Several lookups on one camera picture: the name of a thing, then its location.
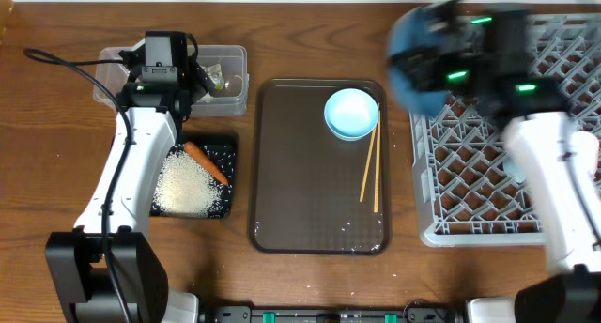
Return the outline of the green snack wrapper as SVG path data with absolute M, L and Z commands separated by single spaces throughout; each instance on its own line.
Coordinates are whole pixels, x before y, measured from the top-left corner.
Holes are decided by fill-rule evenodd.
M 212 66 L 202 66 L 203 71 L 209 77 L 214 85 L 215 90 L 222 90 L 225 87 L 225 78 L 220 64 Z

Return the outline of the dark blue plate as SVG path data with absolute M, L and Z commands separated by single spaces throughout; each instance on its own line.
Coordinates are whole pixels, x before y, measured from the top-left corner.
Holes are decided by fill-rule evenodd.
M 424 7 L 414 8 L 393 25 L 387 44 L 387 75 L 396 102 L 408 113 L 435 117 L 447 92 L 428 88 L 432 81 L 442 36 L 429 30 L 434 16 Z

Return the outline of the orange carrot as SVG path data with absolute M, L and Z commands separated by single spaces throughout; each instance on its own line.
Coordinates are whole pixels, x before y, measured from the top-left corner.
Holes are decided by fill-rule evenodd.
M 184 145 L 184 151 L 200 166 L 202 166 L 207 172 L 209 172 L 215 179 L 221 184 L 228 186 L 229 182 L 226 175 L 220 170 L 220 168 L 212 162 L 208 155 L 195 143 L 186 142 Z

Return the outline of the light blue bowl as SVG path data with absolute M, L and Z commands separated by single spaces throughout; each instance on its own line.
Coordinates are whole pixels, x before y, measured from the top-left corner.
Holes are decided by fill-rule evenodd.
M 334 136 L 343 141 L 358 141 L 370 134 L 379 122 L 375 99 L 357 88 L 332 94 L 324 106 L 324 120 Z

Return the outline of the light blue cup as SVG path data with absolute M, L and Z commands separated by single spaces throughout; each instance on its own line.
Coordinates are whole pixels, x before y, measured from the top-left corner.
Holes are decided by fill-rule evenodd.
M 507 159 L 502 163 L 502 170 L 504 174 L 510 177 L 516 184 L 522 184 L 525 181 L 524 175 L 511 159 Z

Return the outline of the white cup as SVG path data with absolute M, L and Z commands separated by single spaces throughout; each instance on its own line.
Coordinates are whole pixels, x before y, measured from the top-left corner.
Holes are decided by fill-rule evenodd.
M 572 134 L 571 146 L 575 153 L 575 162 L 579 169 L 594 176 L 598 166 L 599 140 L 588 131 L 575 131 Z

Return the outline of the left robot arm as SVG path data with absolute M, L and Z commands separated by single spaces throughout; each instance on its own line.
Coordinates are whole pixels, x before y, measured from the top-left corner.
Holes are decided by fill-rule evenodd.
M 174 290 L 147 241 L 162 164 L 191 114 L 193 96 L 214 84 L 197 62 L 193 35 L 148 31 L 120 52 L 130 76 L 113 94 L 82 69 L 116 109 L 116 133 L 99 183 L 68 232 L 53 232 L 45 259 L 68 322 L 198 322 L 200 299 Z

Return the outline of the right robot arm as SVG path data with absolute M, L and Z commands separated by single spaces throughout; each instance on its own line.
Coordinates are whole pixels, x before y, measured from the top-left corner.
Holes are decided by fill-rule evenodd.
M 512 298 L 466 305 L 469 322 L 596 322 L 600 318 L 600 197 L 593 183 L 598 139 L 578 131 L 551 77 L 528 72 L 525 8 L 500 4 L 475 24 L 470 50 L 450 0 L 399 18 L 387 47 L 389 81 L 409 112 L 437 115 L 450 93 L 476 98 L 524 176 L 543 225 L 549 276 Z

